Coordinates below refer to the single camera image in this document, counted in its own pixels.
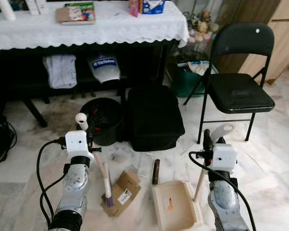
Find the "white container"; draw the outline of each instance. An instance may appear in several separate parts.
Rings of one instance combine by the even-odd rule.
[[[8,0],[0,0],[0,10],[6,20],[13,21],[16,19],[14,11]]]
[[[39,15],[39,10],[34,0],[26,0],[29,11],[32,15]]]
[[[100,82],[120,79],[120,69],[114,55],[98,54],[87,59],[94,77]]]
[[[49,8],[46,0],[35,0],[40,14],[49,14]]]

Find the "black bucket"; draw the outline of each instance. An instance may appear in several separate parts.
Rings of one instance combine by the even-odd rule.
[[[98,98],[87,102],[80,110],[87,115],[87,135],[101,146],[109,146],[122,141],[121,105],[109,98]]]

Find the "green basket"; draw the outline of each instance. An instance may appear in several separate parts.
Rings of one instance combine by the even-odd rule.
[[[178,68],[172,76],[171,89],[179,98],[186,98],[192,92],[196,84],[201,81],[201,76],[193,72],[185,72]],[[198,90],[194,93],[204,93],[204,86],[201,83]],[[193,95],[192,97],[202,97],[203,95]]]

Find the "blue box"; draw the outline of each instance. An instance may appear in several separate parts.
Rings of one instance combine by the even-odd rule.
[[[158,14],[163,13],[165,0],[140,0],[139,13]]]

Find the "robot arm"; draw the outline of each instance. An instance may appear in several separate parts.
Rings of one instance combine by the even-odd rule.
[[[205,130],[203,141],[204,150],[201,152],[190,152],[189,156],[192,159],[191,154],[196,154],[196,158],[204,158],[207,168],[219,173],[237,187],[236,178],[230,178],[230,172],[236,165],[237,152],[230,144],[225,143],[223,139],[223,135],[225,134],[220,132],[220,128],[225,128],[226,126],[227,125],[222,125],[217,128],[217,132],[214,131],[211,137],[210,131],[208,129]],[[211,171],[208,172],[208,177],[210,181],[208,203],[215,216],[216,230],[249,231],[247,224],[240,214],[239,198],[234,188],[222,177]]]
[[[66,149],[70,167],[64,177],[63,196],[53,217],[51,231],[79,231],[87,210],[89,167],[93,155],[88,151],[86,132],[68,132]]]

